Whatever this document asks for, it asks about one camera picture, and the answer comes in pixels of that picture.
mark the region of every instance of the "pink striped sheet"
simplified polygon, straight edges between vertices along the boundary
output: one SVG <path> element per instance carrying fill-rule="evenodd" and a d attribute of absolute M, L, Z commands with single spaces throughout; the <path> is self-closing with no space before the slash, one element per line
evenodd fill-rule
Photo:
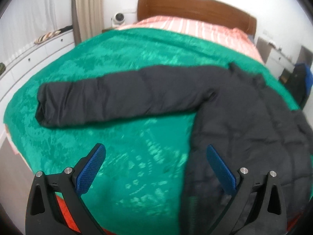
<path fill-rule="evenodd" d="M 155 16 L 132 25 L 121 26 L 118 29 L 123 30 L 142 27 L 163 29 L 212 41 L 245 54 L 264 64 L 256 46 L 248 39 L 248 36 L 238 28 L 229 29 L 225 26 L 185 18 Z"/>

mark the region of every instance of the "beige curtain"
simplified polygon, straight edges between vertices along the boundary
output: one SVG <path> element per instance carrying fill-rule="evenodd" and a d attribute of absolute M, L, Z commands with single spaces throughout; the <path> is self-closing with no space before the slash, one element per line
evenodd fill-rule
<path fill-rule="evenodd" d="M 77 16 L 80 38 L 76 36 L 76 44 L 101 33 L 103 29 L 102 0 L 73 0 L 72 15 Z M 78 31 L 73 20 L 73 29 Z"/>

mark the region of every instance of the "blue garment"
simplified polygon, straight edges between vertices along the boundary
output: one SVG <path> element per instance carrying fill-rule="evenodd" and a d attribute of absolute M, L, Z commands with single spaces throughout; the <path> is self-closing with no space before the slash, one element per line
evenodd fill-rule
<path fill-rule="evenodd" d="M 304 63 L 296 63 L 295 66 L 298 65 L 305 65 L 306 67 L 306 95 L 308 96 L 310 94 L 311 88 L 313 86 L 313 75 L 311 72 L 311 69 L 308 65 Z"/>

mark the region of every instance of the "white nightstand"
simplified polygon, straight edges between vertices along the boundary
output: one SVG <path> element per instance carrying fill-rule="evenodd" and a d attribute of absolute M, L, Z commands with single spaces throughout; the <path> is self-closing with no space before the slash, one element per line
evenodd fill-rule
<path fill-rule="evenodd" d="M 293 72 L 294 65 L 278 50 L 272 48 L 267 58 L 265 66 L 270 70 L 275 78 L 279 78 L 286 69 L 290 73 Z"/>

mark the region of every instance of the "green blanket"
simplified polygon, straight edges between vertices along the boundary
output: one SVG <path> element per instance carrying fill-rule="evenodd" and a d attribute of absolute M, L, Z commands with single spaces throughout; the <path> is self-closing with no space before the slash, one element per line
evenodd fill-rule
<path fill-rule="evenodd" d="M 37 91 L 44 82 L 80 80 L 154 64 L 227 68 L 233 61 L 243 70 L 262 73 L 289 108 L 298 109 L 269 71 L 245 55 L 187 35 L 129 29 L 89 39 L 42 69 L 14 95 L 4 121 L 34 172 L 61 172 L 74 166 L 97 142 L 103 143 L 106 160 L 82 196 L 96 220 L 118 235 L 175 235 L 194 114 L 51 130 L 40 127 L 34 117 Z"/>

